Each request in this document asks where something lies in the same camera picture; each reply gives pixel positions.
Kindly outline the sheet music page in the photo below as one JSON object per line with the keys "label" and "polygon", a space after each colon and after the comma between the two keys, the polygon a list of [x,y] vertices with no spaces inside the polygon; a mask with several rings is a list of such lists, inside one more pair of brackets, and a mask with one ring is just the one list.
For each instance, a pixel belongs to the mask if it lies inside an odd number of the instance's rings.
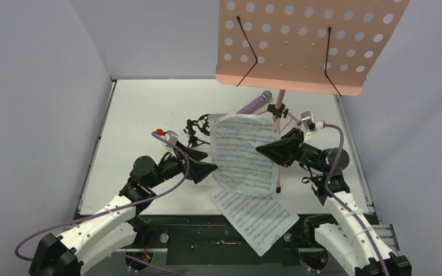
{"label": "sheet music page", "polygon": [[265,255],[299,221],[298,214],[275,195],[255,197],[217,188],[210,197],[258,256]]}
{"label": "sheet music page", "polygon": [[265,197],[276,192],[279,165],[257,147],[280,139],[267,115],[211,114],[208,117],[214,180],[224,189]]}

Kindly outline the pink music stand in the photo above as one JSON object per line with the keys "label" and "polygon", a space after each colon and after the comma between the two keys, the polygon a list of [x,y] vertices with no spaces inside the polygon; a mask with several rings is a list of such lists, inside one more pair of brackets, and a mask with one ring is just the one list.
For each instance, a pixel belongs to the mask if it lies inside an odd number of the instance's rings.
{"label": "pink music stand", "polygon": [[216,80],[358,96],[409,2],[220,1]]}

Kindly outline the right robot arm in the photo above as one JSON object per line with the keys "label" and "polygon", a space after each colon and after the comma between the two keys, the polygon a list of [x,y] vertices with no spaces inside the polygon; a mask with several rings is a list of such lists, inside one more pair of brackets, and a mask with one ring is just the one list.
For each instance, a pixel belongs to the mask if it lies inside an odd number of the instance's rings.
{"label": "right robot arm", "polygon": [[320,172],[319,176],[306,177],[306,181],[329,214],[306,218],[303,241],[324,248],[348,275],[411,275],[408,258],[396,254],[382,240],[344,180],[342,171],[349,157],[343,149],[343,130],[333,124],[323,127],[338,131],[338,147],[315,148],[305,142],[302,130],[294,128],[280,140],[256,148],[281,167],[297,162],[310,172]]}

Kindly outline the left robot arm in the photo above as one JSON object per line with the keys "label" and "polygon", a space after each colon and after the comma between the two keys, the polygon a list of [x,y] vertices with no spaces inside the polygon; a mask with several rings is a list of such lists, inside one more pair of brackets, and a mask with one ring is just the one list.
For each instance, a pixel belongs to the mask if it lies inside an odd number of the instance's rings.
{"label": "left robot arm", "polygon": [[39,241],[29,268],[30,275],[84,275],[115,251],[148,242],[148,223],[141,217],[158,196],[153,187],[182,175],[199,183],[218,166],[204,162],[204,152],[176,144],[175,154],[167,153],[155,162],[149,156],[134,161],[125,186],[100,211],[74,223],[59,235],[51,233]]}

